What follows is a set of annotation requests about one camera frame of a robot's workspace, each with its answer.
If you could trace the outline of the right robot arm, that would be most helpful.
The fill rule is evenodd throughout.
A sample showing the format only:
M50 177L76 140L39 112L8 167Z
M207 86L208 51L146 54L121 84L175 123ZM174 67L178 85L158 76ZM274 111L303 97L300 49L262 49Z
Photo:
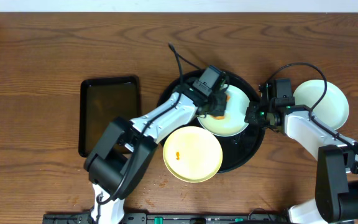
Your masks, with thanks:
M289 79L259 86L261 99L250 102L245 121L283 133L317 161L314 199L292 206L292 223L340 223L358 220L358 142L296 105Z

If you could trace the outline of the light blue plate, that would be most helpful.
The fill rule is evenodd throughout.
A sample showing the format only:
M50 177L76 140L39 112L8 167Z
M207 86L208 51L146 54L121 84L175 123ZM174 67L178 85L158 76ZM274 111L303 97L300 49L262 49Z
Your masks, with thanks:
M228 137L239 134L248 123L244 121L246 110L250 103L249 97L238 87L225 84L227 88L227 104L224 116L207 115L205 118L198 117L200 125L216 136Z
M309 80L299 85L293 96L296 105L312 107L324 91L323 80ZM327 91L324 98L313 109L313 113L322 122L337 130L347 121L349 103L345 94L334 84L327 82Z

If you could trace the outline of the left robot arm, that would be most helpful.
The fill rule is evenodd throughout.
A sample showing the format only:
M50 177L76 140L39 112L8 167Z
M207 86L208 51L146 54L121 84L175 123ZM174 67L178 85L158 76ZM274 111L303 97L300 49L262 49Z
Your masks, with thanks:
M159 142L196 116L222 116L228 86L228 74L210 65L193 81L181 77L169 99L148 114L111 121L84 163L95 193L90 221L119 223L124 200L143 178Z

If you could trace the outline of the light blue plate top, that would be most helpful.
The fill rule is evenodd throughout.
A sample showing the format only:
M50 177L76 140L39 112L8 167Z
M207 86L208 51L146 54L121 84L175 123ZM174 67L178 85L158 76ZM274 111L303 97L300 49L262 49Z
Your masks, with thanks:
M299 85L293 96L296 105L312 107L324 91L323 80L309 80ZM345 94L334 84L327 82L327 91L324 98L313 109L313 113L322 122L337 130L347 121L349 103Z

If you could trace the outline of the green orange sponge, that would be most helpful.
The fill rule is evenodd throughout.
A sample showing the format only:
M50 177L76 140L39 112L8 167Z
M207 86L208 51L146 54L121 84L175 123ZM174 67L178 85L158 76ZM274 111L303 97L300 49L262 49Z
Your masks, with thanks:
M213 96L213 103L209 114L216 119L223 119L230 96L226 93L218 93Z

